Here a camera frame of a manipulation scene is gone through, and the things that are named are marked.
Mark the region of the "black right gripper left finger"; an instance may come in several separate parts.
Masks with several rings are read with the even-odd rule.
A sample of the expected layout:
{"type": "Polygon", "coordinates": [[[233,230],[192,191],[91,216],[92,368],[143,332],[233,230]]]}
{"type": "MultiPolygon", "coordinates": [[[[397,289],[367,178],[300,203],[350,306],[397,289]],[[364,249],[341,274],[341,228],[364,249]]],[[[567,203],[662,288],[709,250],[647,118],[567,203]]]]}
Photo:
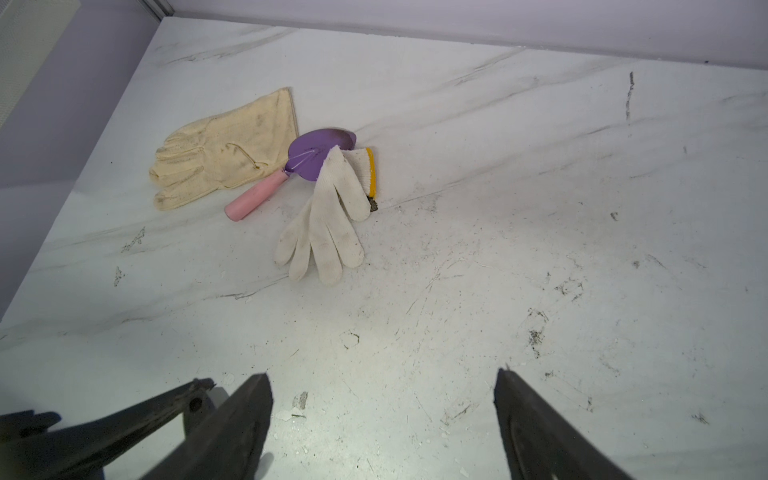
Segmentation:
{"type": "Polygon", "coordinates": [[[273,396],[267,374],[246,380],[146,479],[253,479],[270,426],[273,396]]]}

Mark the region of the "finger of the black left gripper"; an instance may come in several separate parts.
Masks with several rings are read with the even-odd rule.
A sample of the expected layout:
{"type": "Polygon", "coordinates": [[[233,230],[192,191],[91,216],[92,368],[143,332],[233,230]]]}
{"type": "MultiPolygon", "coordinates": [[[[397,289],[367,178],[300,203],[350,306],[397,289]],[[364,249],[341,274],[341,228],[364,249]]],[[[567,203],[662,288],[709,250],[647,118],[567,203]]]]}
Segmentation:
{"type": "Polygon", "coordinates": [[[103,468],[183,414],[211,379],[180,387],[84,424],[1,444],[3,479],[101,479],[103,468]]]}
{"type": "Polygon", "coordinates": [[[19,411],[0,416],[0,443],[46,433],[61,421],[56,412],[36,413],[34,410],[19,411]]]}

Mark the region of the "white knit glove yellow cuff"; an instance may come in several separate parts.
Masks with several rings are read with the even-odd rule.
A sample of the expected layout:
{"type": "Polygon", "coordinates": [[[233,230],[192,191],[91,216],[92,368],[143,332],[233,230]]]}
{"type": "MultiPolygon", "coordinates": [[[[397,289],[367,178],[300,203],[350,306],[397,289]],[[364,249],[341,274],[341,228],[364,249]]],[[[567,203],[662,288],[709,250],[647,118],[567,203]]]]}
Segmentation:
{"type": "Polygon", "coordinates": [[[275,263],[288,265],[288,277],[301,280],[314,263],[322,284],[337,284],[344,268],[357,268],[365,257],[353,224],[375,209],[377,188],[374,150],[333,147],[320,170],[312,196],[283,230],[275,263]]]}

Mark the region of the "white mesh two-tier shelf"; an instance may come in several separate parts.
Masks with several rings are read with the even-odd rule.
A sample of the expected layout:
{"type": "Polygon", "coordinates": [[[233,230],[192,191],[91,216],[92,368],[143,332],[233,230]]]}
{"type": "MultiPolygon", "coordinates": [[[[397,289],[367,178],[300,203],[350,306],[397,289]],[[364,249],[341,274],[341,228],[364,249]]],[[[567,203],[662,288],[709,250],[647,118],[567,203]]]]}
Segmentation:
{"type": "Polygon", "coordinates": [[[1,124],[79,10],[78,0],[1,2],[1,124]]]}

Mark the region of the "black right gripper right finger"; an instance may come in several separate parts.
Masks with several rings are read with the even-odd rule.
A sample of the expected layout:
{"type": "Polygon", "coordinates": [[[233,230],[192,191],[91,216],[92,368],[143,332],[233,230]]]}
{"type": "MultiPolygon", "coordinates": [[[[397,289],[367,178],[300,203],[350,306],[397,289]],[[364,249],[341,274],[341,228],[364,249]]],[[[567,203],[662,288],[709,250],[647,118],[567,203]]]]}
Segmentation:
{"type": "Polygon", "coordinates": [[[513,479],[627,479],[517,373],[501,369],[494,405],[513,479]]]}

